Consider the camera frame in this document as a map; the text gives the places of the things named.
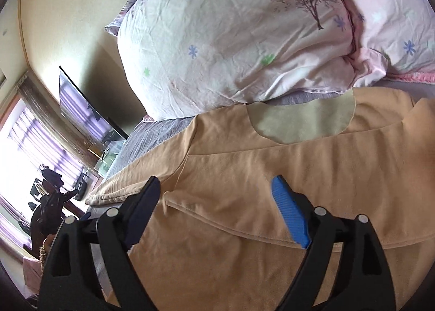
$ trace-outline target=metal screw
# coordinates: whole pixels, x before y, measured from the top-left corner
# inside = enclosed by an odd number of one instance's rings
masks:
[[[70,215],[69,217],[65,218],[65,223],[66,224],[72,224],[75,221],[76,221],[76,217],[73,217],[72,215]]]
[[[113,217],[116,217],[118,215],[118,212],[119,212],[118,208],[111,208],[106,212],[106,215],[108,217],[113,218]]]
[[[359,216],[358,216],[358,220],[360,221],[360,222],[362,222],[362,223],[368,223],[368,217],[367,217],[367,215],[364,215],[364,214],[360,214]]]
[[[326,209],[324,209],[323,207],[316,207],[316,209],[314,209],[314,213],[320,216],[324,216],[326,215]]]

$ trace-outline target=dark blue gripper pad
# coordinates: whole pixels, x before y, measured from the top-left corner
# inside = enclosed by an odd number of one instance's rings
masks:
[[[275,176],[272,180],[272,196],[281,212],[282,218],[290,231],[291,237],[302,248],[308,248],[311,238],[308,234],[308,223],[301,210],[293,201],[289,187],[285,180],[280,176]]]

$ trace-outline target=gray bed sheet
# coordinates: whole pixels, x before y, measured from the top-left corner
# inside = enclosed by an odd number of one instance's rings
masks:
[[[375,84],[378,87],[390,87],[408,92],[416,101],[421,98],[435,98],[435,85],[405,83],[391,80],[381,80]],[[333,98],[338,94],[312,94],[303,91],[295,91],[281,98],[267,101],[270,105],[289,105],[306,103],[319,98]],[[136,126],[129,138],[125,142],[121,152],[110,167],[105,180],[109,179],[132,161],[138,159],[160,143],[171,138],[185,129],[193,118],[180,118],[176,120],[166,120],[160,122],[141,122]],[[119,207],[120,204],[108,205],[104,207],[90,207],[88,211],[92,213],[92,218],[99,217],[109,207]],[[94,256],[95,268],[101,287],[108,294],[111,290],[109,278],[107,276],[101,252],[98,245],[92,245],[92,254]]]

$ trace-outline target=brown shirt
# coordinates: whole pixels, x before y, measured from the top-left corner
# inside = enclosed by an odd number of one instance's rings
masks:
[[[276,308],[305,252],[271,197],[278,174],[336,216],[367,214],[386,251],[397,306],[409,299],[435,258],[435,103],[413,108],[404,93],[368,89],[355,91],[355,114],[342,133],[294,144],[257,134],[244,122],[245,107],[220,109],[233,122],[227,136],[246,135],[226,146],[224,133],[209,132],[219,116],[197,116],[98,190],[96,202],[113,202],[155,172],[162,180],[162,200],[130,252],[159,310]],[[181,160],[154,158],[170,158],[177,145]],[[318,301],[328,297],[338,257],[333,253]]]

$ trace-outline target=flat screen tv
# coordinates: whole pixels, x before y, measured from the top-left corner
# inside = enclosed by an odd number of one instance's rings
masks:
[[[122,129],[95,110],[62,67],[59,67],[59,95],[62,115],[102,150],[110,142],[127,139]]]

